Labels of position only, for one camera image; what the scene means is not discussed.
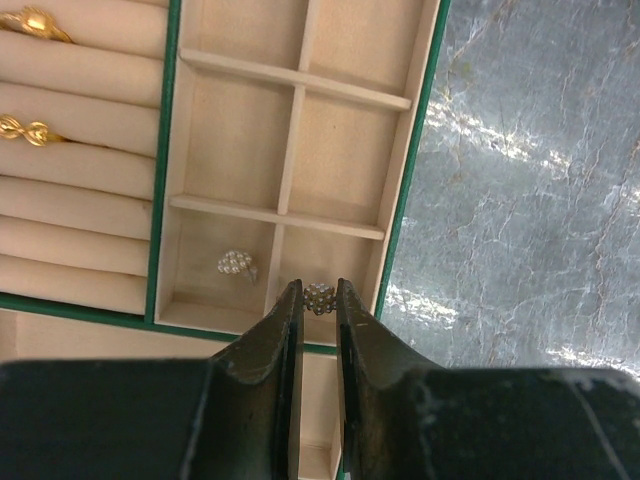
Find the small beige crumb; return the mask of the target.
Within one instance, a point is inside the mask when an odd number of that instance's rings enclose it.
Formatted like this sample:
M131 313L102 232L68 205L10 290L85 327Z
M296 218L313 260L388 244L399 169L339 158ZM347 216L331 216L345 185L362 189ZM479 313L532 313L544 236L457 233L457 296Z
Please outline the small beige crumb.
M228 276L243 276L253 285L257 283L258 268L253 257L246 251L229 250L217 263L218 272Z
M329 314L336 309L336 288L325 283L311 283L303 290L303 303L316 316Z

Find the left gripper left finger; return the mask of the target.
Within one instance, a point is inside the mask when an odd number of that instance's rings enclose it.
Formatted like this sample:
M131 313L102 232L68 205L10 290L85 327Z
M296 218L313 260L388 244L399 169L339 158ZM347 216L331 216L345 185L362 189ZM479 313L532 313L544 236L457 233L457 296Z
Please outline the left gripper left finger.
M303 286L213 356L1 367L5 479L294 479Z

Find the green jewelry tray insert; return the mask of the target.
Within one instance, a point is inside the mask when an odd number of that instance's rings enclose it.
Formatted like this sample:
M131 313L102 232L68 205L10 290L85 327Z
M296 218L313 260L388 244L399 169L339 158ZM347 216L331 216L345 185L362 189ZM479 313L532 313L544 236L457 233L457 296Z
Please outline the green jewelry tray insert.
M210 357L294 280L378 312L448 10L3 2L1 367ZM336 313L303 315L294 479L340 479Z

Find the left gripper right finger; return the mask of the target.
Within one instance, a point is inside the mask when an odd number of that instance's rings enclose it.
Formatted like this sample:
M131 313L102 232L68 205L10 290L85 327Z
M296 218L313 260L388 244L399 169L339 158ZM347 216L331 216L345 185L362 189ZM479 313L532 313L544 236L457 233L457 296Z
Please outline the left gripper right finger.
M336 294L354 479L635 479L639 385L606 368L444 368Z

